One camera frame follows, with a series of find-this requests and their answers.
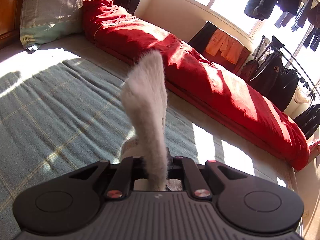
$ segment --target plaid pillow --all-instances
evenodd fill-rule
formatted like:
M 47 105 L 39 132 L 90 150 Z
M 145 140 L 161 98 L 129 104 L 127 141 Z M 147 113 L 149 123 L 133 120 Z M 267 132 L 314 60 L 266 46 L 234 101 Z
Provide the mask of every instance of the plaid pillow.
M 23 0 L 20 40 L 25 49 L 82 31 L 83 0 Z

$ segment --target red comforter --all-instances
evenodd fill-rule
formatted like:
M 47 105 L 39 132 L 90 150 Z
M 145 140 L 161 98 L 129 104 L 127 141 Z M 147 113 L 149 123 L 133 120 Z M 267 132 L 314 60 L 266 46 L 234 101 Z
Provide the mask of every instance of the red comforter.
M 173 34 L 137 19 L 111 0 L 84 0 L 83 27 L 97 47 L 131 64 L 141 54 L 159 50 L 168 89 L 295 169 L 307 164 L 309 147 L 292 119 Z

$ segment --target circular cap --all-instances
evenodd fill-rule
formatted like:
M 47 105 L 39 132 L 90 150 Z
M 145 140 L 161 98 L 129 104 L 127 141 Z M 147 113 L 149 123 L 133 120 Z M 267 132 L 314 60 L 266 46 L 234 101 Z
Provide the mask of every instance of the circular cap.
M 281 206 L 281 199 L 272 192 L 254 191 L 244 197 L 244 203 L 257 212 L 272 212 Z
M 197 197 L 209 197 L 210 196 L 210 192 L 206 189 L 197 189 L 195 191 L 195 196 Z
M 110 190 L 107 193 L 109 198 L 120 198 L 122 197 L 122 192 L 120 190 Z
M 72 204 L 72 200 L 72 196 L 66 192 L 50 191 L 36 199 L 36 206 L 44 212 L 60 212 L 67 209 Z

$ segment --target electrical outlet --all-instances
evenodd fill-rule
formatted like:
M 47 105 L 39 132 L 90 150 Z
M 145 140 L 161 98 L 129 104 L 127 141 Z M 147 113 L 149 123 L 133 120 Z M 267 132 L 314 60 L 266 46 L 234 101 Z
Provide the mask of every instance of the electrical outlet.
M 305 218 L 305 217 L 308 217 L 308 216 L 309 216 L 309 210 L 305 210 L 305 211 L 303 212 L 302 217 Z

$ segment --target gray ridged panel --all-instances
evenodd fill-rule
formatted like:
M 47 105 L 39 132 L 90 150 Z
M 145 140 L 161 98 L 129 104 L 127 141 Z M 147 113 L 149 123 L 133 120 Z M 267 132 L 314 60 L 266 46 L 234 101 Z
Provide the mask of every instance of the gray ridged panel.
M 22 232 L 17 240 L 253 240 L 264 237 L 238 232 L 208 202 L 194 201 L 186 192 L 138 192 L 109 202 L 87 227 L 64 236 L 36 236 Z M 301 240 L 295 233 L 269 237 Z

